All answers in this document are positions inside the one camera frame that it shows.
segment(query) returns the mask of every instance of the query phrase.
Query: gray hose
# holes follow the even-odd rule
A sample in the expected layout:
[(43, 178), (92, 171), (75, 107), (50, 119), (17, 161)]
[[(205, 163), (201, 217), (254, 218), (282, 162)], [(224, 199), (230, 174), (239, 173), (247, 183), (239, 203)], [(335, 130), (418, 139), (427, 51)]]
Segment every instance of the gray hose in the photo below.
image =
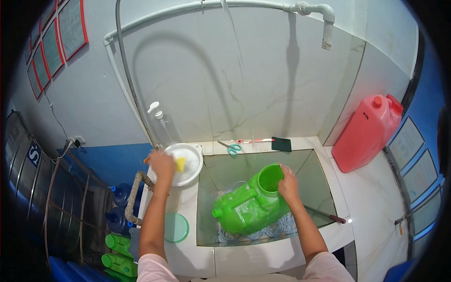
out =
[(141, 225), (143, 223), (142, 219), (137, 218), (136, 216), (133, 215), (133, 206), (135, 205), (136, 194), (138, 194), (138, 188), (141, 181), (144, 181), (144, 183), (147, 184), (149, 188), (153, 186), (153, 183), (147, 176), (147, 174), (143, 171), (138, 171), (135, 174), (135, 181), (133, 181), (133, 186), (129, 197), (129, 203), (125, 208), (125, 219), (136, 225)]
[(135, 103), (136, 109), (138, 110), (139, 118), (143, 122), (144, 128), (146, 129), (147, 135), (149, 135), (152, 146), (156, 147), (157, 142), (155, 141), (152, 134), (150, 133), (149, 127), (147, 126), (147, 122), (144, 119), (143, 111), (141, 110), (141, 107), (139, 105), (138, 98), (136, 97), (135, 87), (133, 86), (132, 76), (130, 75), (129, 64), (127, 63), (127, 58), (125, 57), (124, 41), (122, 40), (122, 29), (120, 26), (121, 26), (120, 25), (120, 0), (116, 0), (116, 29), (117, 29), (117, 37), (118, 37), (118, 42), (119, 42), (120, 56), (122, 58), (122, 64), (124, 65), (125, 76), (127, 77), (127, 81), (129, 83), (129, 87), (130, 87), (130, 92), (132, 93), (133, 101)]

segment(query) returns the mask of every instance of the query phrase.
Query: blue water jug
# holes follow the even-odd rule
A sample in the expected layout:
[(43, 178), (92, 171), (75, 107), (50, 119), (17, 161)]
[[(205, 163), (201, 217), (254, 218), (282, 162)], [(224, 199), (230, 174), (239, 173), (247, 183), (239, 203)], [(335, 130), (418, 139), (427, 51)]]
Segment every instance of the blue water jug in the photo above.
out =
[(125, 219), (125, 211), (120, 207), (112, 208), (105, 213), (106, 223), (112, 232), (130, 237), (130, 227), (136, 226)]
[[(144, 184), (141, 183), (141, 185), (138, 188), (138, 194), (136, 194), (135, 205), (133, 206), (133, 215), (136, 217), (138, 216), (139, 212), (139, 204), (141, 203), (143, 188)], [(127, 183), (121, 183), (117, 186), (112, 186), (111, 191), (113, 191), (114, 194), (113, 200), (116, 206), (125, 209), (127, 207), (127, 204), (129, 203), (130, 192), (132, 191), (132, 187)]]

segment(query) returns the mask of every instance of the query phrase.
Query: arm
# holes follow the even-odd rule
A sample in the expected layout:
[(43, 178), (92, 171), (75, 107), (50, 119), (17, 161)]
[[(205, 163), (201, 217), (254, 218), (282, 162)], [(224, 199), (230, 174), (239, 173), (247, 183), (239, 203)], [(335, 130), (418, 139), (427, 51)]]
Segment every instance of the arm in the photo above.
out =
[(299, 241), (307, 265), (321, 252), (328, 252), (318, 228), (305, 210), (298, 195), (298, 180), (291, 168), (279, 163), (284, 178), (279, 182), (279, 193), (284, 197), (293, 213), (298, 228)]
[(155, 189), (141, 225), (139, 257), (157, 254), (166, 261), (164, 249), (166, 199), (174, 175), (174, 159), (162, 151), (149, 154), (149, 164), (157, 176)]

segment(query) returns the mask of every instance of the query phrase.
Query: faucet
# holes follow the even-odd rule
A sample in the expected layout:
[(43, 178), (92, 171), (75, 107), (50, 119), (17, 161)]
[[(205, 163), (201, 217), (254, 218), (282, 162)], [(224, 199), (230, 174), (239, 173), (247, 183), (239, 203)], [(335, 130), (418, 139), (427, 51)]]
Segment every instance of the faucet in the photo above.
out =
[(326, 50), (330, 50), (332, 47), (332, 30), (335, 22), (335, 13), (332, 8), (327, 4), (309, 5), (307, 2), (298, 2), (291, 6), (292, 12), (297, 12), (301, 16), (308, 16), (311, 13), (321, 13), (324, 20), (324, 29), (322, 32), (322, 45), (321, 47)]

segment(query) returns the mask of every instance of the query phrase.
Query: scissors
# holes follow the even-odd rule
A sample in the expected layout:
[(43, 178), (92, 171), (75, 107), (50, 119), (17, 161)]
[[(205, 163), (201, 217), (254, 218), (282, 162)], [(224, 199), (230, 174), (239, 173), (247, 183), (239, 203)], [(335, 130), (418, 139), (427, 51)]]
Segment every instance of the scissors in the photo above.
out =
[(236, 151), (241, 151), (241, 146), (239, 146), (238, 144), (232, 144), (232, 145), (227, 145), (224, 142), (218, 141), (219, 144), (224, 145), (227, 147), (227, 152), (229, 153), (229, 155), (231, 156), (236, 156), (237, 152)]

